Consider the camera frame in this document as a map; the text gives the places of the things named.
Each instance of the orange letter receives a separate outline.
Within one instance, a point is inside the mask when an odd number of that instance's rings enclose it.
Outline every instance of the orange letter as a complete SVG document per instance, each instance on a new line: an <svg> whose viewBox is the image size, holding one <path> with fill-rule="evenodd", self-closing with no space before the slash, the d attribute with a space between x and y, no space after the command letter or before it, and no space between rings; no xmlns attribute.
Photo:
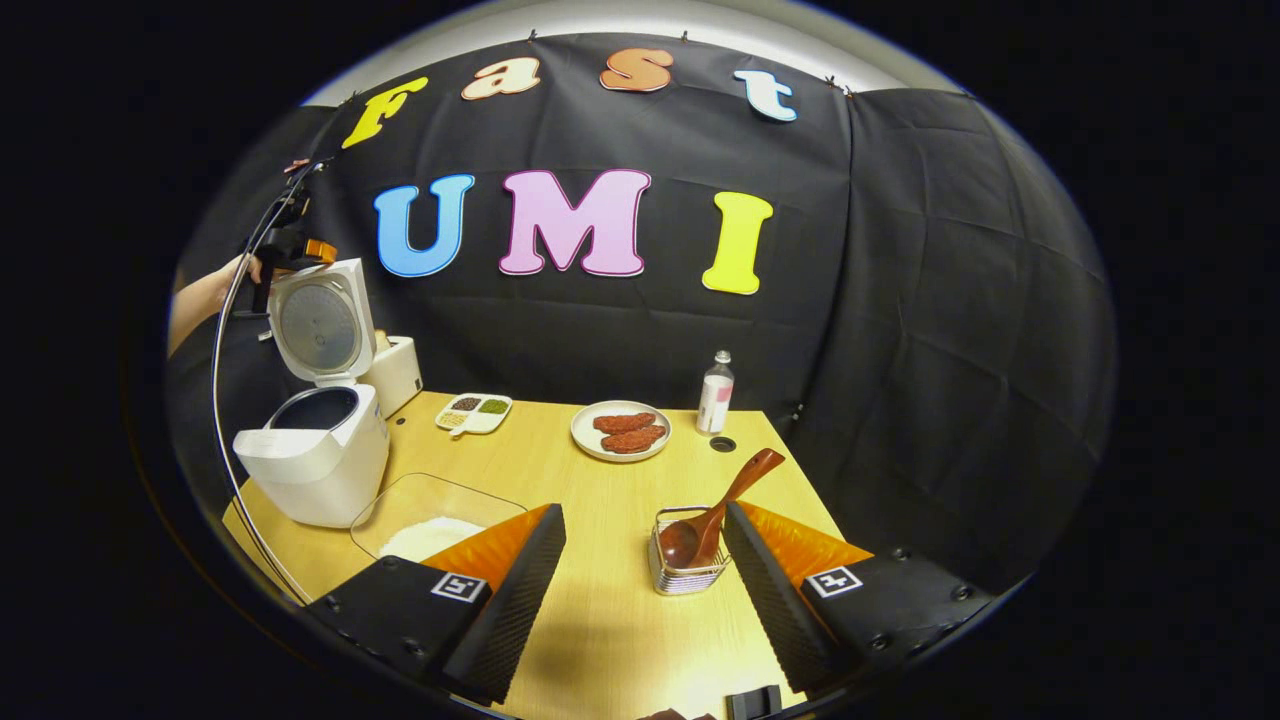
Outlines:
<svg viewBox="0 0 1280 720"><path fill-rule="evenodd" d="M480 79L462 88L462 99L481 100L499 92L503 95L524 92L540 82L540 78L534 77L536 72L535 58L512 58L494 63L476 73Z"/></svg>
<svg viewBox="0 0 1280 720"><path fill-rule="evenodd" d="M652 92L671 83L669 68L675 58L666 50L644 50L631 47L609 55L609 69L600 73L600 85L605 90L626 90L631 92Z"/></svg>

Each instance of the sausage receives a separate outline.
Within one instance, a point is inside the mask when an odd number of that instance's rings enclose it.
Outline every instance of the sausage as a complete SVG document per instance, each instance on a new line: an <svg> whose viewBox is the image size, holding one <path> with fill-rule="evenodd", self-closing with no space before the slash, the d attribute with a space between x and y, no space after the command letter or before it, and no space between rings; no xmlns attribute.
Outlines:
<svg viewBox="0 0 1280 720"><path fill-rule="evenodd" d="M591 427L611 436L630 433L653 424L657 420L653 413L637 413L635 415L602 415L591 420Z"/></svg>
<svg viewBox="0 0 1280 720"><path fill-rule="evenodd" d="M600 447L620 455L632 455L649 450L664 434L667 434L667 428L662 425L646 425L639 430L609 436L600 441Z"/></svg>

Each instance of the rice cooker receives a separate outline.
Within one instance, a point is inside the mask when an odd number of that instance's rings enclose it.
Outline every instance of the rice cooker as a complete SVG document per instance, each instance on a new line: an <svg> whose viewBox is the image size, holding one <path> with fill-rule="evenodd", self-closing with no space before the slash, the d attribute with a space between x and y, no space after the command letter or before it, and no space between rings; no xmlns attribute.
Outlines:
<svg viewBox="0 0 1280 720"><path fill-rule="evenodd" d="M360 259L300 270L273 290L276 347L316 387L291 397L265 427L238 433L232 447L291 519L347 528L378 496L390 448L378 388L360 382L378 355Z"/></svg>

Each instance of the pink letter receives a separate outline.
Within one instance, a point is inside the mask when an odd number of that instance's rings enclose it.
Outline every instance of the pink letter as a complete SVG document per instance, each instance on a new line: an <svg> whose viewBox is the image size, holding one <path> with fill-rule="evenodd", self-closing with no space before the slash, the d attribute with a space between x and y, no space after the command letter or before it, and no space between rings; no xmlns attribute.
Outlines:
<svg viewBox="0 0 1280 720"><path fill-rule="evenodd" d="M508 275L531 275L545 261L538 254L538 233L559 272L568 269L591 233L591 252L582 269L593 275L639 275L644 260L636 255L636 213L650 178L640 170L607 170L595 178L577 208L570 205L556 176L545 170L516 173L503 187L515 195L511 210L511 249L498 263Z"/></svg>

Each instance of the black fabric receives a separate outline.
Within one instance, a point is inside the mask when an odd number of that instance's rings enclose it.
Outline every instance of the black fabric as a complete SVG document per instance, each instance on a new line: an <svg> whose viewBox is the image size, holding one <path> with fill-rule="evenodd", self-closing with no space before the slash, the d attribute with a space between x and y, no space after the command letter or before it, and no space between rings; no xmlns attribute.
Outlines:
<svg viewBox="0 0 1280 720"><path fill-rule="evenodd" d="M672 85L603 90L605 59L636 46L672 53ZM477 69L516 56L540 60L539 86L460 99ZM785 104L800 118L755 113L735 69L773 72L792 87ZM340 258L365 260L375 324L415 338L426 389L694 407L701 373L727 348L733 409L777 421L851 542L916 547L992 593L1034 569L1102 450L1116 342L1088 228L1052 172L996 117L936 91L849 99L767 59L635 35L489 47L389 79L356 104L424 74L428 86L378 136L308 181L305 222ZM230 258L326 113L300 109L247 156L196 234L188 278ZM525 277L498 269L511 233L507 176L549 170L577 204L614 168L653 178L637 220L643 274L590 275L579 266L586 246L563 273L550 263ZM426 249L438 218L428 187L456 173L476 178L457 258L424 278L387 272L372 200L417 186L410 241ZM701 284L721 191L774 208L751 296ZM169 387L179 459L216 488L211 325L170 363ZM274 343L257 343L265 328L229 325L228 442L307 387ZM794 427L780 420L800 404ZM223 491L216 512L225 502Z"/></svg>
<svg viewBox="0 0 1280 720"><path fill-rule="evenodd" d="M625 47L666 49L676 58L669 87L654 94L600 87L605 60ZM515 95L463 101L480 68L534 56L540 83ZM792 87L801 120L778 123L746 102L735 69L771 70ZM424 387L484 391L521 400L590 404L626 397L662 407L696 407L701 374L717 350L733 354L733 406L786 416L800 401L831 309L849 202L847 104L840 91L785 65L678 38L580 35L517 41L468 53L389 79L383 92L429 78L371 140L346 150L315 183L312 227L343 258L365 259L379 327L419 343ZM554 173L573 204L600 173L652 176L640 197L632 278L568 270L511 277L512 195L507 176ZM435 241L429 184L468 173L462 247L426 278L401 278L378 264L372 200L417 186L410 242ZM751 296L713 292L701 273L719 237L717 192L750 193L773 205L764 222Z"/></svg>
<svg viewBox="0 0 1280 720"><path fill-rule="evenodd" d="M845 536L988 592L1030 573L1098 462L1116 373L1088 228L977 101L851 101L845 264L788 439Z"/></svg>

